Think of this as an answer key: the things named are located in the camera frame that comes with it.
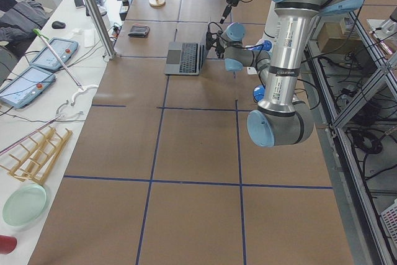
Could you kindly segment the grey laptop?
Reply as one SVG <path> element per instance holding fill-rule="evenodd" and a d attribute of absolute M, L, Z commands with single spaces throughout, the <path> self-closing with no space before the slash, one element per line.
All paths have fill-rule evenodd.
<path fill-rule="evenodd" d="M 192 33 L 190 25 L 193 23 L 183 23 L 176 27 L 174 40 L 169 42 L 166 64 L 164 69 L 165 75 L 184 75 L 198 76 L 204 65 L 209 49 L 210 42 L 207 37 L 209 23 L 196 23 L 201 26 L 201 39 L 194 41 L 181 41 L 178 34 L 187 35 Z"/>

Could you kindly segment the grey and pink folded cloth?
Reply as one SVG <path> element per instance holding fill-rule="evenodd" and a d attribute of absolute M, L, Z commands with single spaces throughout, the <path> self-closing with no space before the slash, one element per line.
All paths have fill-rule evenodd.
<path fill-rule="evenodd" d="M 148 25 L 133 24 L 128 33 L 129 37 L 146 38 L 150 32 Z"/>

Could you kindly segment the computer mouse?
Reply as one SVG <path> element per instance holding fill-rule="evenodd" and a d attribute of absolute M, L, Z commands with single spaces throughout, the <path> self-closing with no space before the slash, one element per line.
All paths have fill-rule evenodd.
<path fill-rule="evenodd" d="M 52 22 L 51 27 L 53 29 L 65 29 L 66 24 L 64 22 L 56 20 L 56 21 Z"/>

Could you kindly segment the teach pendant near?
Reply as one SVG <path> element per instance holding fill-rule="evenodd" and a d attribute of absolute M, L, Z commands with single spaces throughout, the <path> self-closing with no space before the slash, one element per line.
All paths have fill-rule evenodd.
<path fill-rule="evenodd" d="M 16 109 L 23 108 L 54 82 L 53 73 L 30 66 L 1 89 L 1 101 Z"/>

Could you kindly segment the wooden dish rack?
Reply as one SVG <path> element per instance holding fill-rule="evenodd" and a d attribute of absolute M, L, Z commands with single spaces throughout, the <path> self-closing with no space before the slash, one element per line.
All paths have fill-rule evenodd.
<path fill-rule="evenodd" d="M 35 131 L 1 153 L 1 169 L 22 182 L 44 185 L 73 132 L 54 127 Z"/>

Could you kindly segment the red cylinder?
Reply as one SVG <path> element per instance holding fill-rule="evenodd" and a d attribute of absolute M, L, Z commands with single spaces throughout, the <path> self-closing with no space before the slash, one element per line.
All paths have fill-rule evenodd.
<path fill-rule="evenodd" d="M 15 250 L 17 239 L 13 236 L 0 235 L 0 254 L 9 254 Z"/>

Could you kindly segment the aluminium frame post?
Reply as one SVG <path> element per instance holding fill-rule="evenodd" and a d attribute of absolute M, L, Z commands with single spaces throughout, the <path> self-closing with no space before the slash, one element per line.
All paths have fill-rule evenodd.
<path fill-rule="evenodd" d="M 102 45 L 105 49 L 106 55 L 109 57 L 109 60 L 112 60 L 117 53 L 108 35 L 108 30 L 105 26 L 102 16 L 100 15 L 100 10 L 95 0 L 84 0 L 84 2 L 89 11 L 89 15 L 94 23 L 94 26 L 97 30 Z"/>

